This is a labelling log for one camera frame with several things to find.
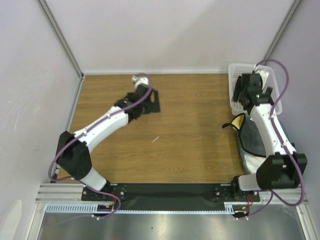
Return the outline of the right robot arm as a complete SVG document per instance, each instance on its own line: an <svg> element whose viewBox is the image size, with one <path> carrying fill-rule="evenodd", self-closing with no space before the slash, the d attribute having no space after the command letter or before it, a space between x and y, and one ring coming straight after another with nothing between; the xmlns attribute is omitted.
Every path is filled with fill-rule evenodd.
<svg viewBox="0 0 320 240"><path fill-rule="evenodd" d="M241 103L257 126L266 159L256 173L235 177L237 184L230 188L230 195L242 201L249 191L300 187L301 204L305 197L303 172L308 160L305 154L297 153L284 133L275 113L277 102L272 99L272 91L271 87L263 90L263 79L257 72L243 73L237 79L233 99Z"/></svg>

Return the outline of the dark grey towel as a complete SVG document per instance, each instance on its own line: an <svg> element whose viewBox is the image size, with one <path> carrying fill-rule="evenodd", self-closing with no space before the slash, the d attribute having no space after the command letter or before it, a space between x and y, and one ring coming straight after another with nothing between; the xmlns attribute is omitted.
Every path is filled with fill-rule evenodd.
<svg viewBox="0 0 320 240"><path fill-rule="evenodd" d="M275 130L269 117L259 116L254 122L250 116L241 113L231 122L222 125L231 126L237 131L242 149L254 156L268 158L269 156L293 154L296 150L282 130Z"/></svg>

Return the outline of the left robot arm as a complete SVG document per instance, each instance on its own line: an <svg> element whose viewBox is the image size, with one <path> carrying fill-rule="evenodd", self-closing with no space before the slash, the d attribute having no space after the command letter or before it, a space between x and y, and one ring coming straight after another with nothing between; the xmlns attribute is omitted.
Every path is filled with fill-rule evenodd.
<svg viewBox="0 0 320 240"><path fill-rule="evenodd" d="M111 183L94 169L91 152L109 135L141 115L160 111L158 90L139 85L88 126L74 133L63 132L59 136L55 162L71 178L90 187L97 199L105 200L112 192Z"/></svg>

